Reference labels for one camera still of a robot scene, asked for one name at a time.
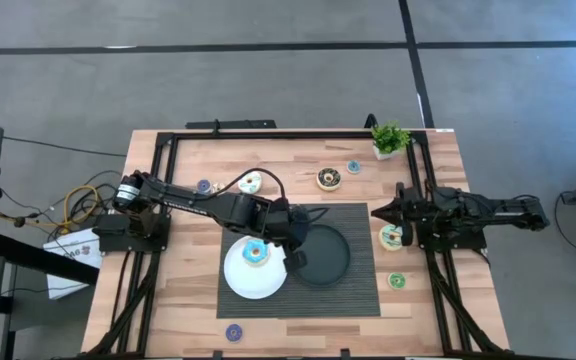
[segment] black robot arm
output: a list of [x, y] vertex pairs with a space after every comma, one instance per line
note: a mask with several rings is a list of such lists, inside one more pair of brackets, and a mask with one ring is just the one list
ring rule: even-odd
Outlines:
[[402, 226], [405, 246], [412, 243], [412, 224], [416, 224], [420, 235], [428, 235], [420, 236], [420, 244], [437, 251], [485, 247], [481, 230], [488, 225], [538, 231], [549, 224], [539, 199], [532, 195], [488, 199], [450, 187], [430, 188], [428, 184], [422, 198], [415, 189], [397, 183], [397, 197], [371, 215]]
[[210, 217], [229, 231], [283, 247], [287, 269], [305, 265], [305, 258], [297, 251], [308, 231], [308, 213], [303, 208], [291, 207], [283, 196], [273, 201], [226, 190], [205, 195], [135, 171], [122, 179], [113, 207], [133, 219], [136, 235], [145, 238], [154, 227], [148, 226], [144, 213], [151, 214], [153, 207], [162, 205]]

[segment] white pot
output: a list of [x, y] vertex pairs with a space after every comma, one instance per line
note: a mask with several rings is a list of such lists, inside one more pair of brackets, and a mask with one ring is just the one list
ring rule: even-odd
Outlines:
[[377, 149], [377, 147], [375, 145], [372, 146], [373, 151], [375, 152], [375, 156], [377, 157], [377, 160], [386, 160], [386, 159], [390, 159], [391, 157], [399, 154], [399, 150], [395, 150], [391, 153], [388, 154], [382, 154], [379, 152], [379, 149]]

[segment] wooden table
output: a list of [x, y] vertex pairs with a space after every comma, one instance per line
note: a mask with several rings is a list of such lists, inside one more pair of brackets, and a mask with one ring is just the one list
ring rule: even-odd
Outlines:
[[[124, 173], [150, 169], [157, 132], [133, 132]], [[428, 130], [428, 139], [439, 185], [467, 191], [455, 133]], [[416, 154], [423, 180], [421, 151], [417, 149]], [[161, 169], [165, 169], [167, 154], [162, 159]], [[361, 162], [360, 174], [347, 173], [349, 160]], [[372, 210], [392, 200], [396, 182], [412, 186], [405, 153], [377, 161], [368, 139], [182, 140], [176, 161], [173, 182], [189, 187], [202, 178], [228, 183], [246, 169], [266, 168], [283, 181], [291, 203], [365, 202]], [[317, 187], [315, 174], [323, 167], [342, 173], [337, 191], [326, 193]], [[264, 175], [263, 181], [260, 194], [277, 197], [278, 186], [272, 179]], [[377, 242], [384, 221], [370, 218], [381, 317], [217, 319], [221, 228], [209, 218], [181, 211], [172, 214], [170, 243], [159, 267], [148, 357], [212, 356], [213, 350], [223, 350], [224, 356], [339, 356], [341, 348], [349, 348], [353, 356], [442, 354], [424, 253], [416, 246], [386, 252]], [[453, 251], [453, 256], [464, 305], [494, 342], [507, 347], [487, 264], [469, 250]], [[97, 344], [109, 328], [123, 257], [123, 253], [116, 253], [104, 258], [83, 351]], [[130, 268], [129, 264], [123, 294]], [[391, 272], [406, 276], [404, 289], [388, 286], [386, 278]], [[453, 348], [459, 349], [454, 314], [447, 303], [446, 308]], [[136, 346], [140, 314], [141, 309], [137, 309], [129, 350]], [[232, 323], [240, 324], [244, 331], [237, 344], [224, 336]]]

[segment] black mat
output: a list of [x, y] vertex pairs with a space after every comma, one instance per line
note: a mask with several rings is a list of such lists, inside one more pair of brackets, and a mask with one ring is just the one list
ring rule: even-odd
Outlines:
[[226, 253], [232, 244], [241, 238], [241, 234], [224, 231], [219, 265], [217, 318], [380, 315], [366, 204], [305, 206], [330, 207], [330, 211], [316, 223], [334, 227], [348, 241], [351, 262], [346, 275], [339, 283], [327, 288], [314, 288], [304, 284], [294, 275], [288, 275], [284, 285], [273, 295], [261, 300], [244, 299], [230, 289], [223, 272]]

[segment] round black tray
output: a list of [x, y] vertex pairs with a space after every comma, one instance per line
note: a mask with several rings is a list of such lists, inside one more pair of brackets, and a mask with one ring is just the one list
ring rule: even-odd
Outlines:
[[331, 286], [344, 277], [350, 266], [350, 247], [346, 238], [328, 225], [311, 225], [299, 247], [306, 255], [306, 266], [295, 275], [312, 286]]

